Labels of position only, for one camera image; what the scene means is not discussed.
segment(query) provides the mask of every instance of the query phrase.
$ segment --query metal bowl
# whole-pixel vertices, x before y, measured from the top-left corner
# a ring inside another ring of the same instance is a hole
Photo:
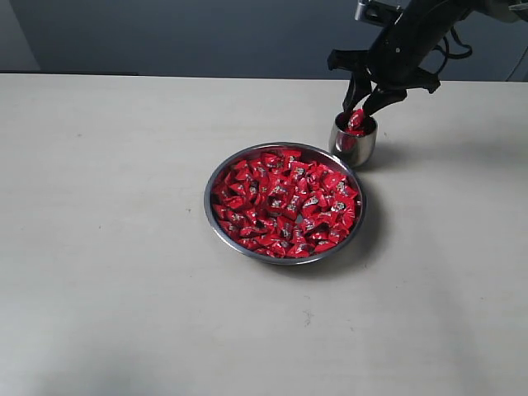
[[[248,250],[245,247],[240,246],[238,243],[234,242],[222,230],[222,228],[220,227],[220,225],[218,224],[216,220],[215,213],[211,206],[211,204],[214,203],[213,200],[215,199],[211,194],[211,190],[213,188],[213,185],[216,179],[222,176],[223,170],[230,167],[231,165],[233,165],[234,163],[242,159],[254,159],[254,158],[259,157],[261,153],[269,153],[269,152],[274,152],[276,150],[282,150],[282,149],[297,149],[302,153],[301,159],[304,162],[315,160],[315,161],[318,161],[319,163],[322,163],[330,167],[332,170],[339,171],[345,174],[352,188],[359,191],[359,194],[356,197],[357,207],[359,208],[359,214],[357,216],[356,223],[352,226],[352,229],[349,235],[343,241],[341,241],[336,247],[333,247],[332,249],[329,249],[326,252],[322,252],[322,253],[319,253],[319,254],[316,254],[310,257],[305,257],[305,258],[276,258],[276,257],[264,256],[262,254],[252,252],[251,250]],[[357,179],[357,176],[354,173],[354,171],[352,171],[339,158],[332,156],[331,154],[327,153],[326,151],[321,150],[320,148],[315,148],[313,146],[308,146],[306,144],[279,142],[279,143],[259,144],[257,146],[246,148],[232,155],[225,161],[223,161],[213,172],[213,174],[211,175],[207,183],[207,187],[205,188],[205,193],[204,193],[204,207],[205,207],[205,214],[213,230],[217,233],[217,235],[225,243],[227,243],[231,248],[233,248],[237,252],[240,252],[246,256],[255,258],[262,262],[268,262],[270,264],[276,264],[280,266],[296,266],[299,264],[306,264],[309,262],[316,262],[317,260],[322,260],[326,257],[331,256],[333,253],[337,252],[338,250],[344,248],[345,245],[347,245],[354,238],[354,236],[357,233],[357,230],[359,229],[359,227],[361,226],[361,223],[363,222],[363,218],[365,217],[365,210],[366,210],[366,196],[365,196],[365,192],[361,188],[360,181]]]

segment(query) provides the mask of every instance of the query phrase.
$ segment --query white table surface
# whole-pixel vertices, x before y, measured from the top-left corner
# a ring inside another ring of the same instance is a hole
[[[528,84],[381,111],[364,227],[327,262],[210,229],[215,167],[326,148],[346,88],[0,75],[0,394],[526,394]]]

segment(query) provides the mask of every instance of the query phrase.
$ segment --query metal cup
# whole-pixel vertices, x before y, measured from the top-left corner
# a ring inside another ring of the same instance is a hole
[[[330,132],[328,151],[349,167],[359,167],[369,160],[374,151],[378,125],[374,118],[368,118],[364,121],[365,134],[353,135],[345,132],[347,123],[343,113],[337,115]]]

